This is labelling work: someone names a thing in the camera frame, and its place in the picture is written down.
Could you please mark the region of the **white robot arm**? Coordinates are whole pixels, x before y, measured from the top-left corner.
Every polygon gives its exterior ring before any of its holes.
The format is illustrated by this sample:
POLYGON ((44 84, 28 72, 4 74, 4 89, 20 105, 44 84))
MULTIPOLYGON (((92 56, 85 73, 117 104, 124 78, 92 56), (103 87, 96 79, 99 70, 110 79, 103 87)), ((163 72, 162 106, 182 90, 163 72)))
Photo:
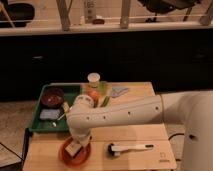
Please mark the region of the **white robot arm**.
POLYGON ((71 136, 82 145, 92 128, 162 122, 185 126, 181 171, 213 171, 213 91, 159 94, 100 108, 82 94, 67 114, 71 136))

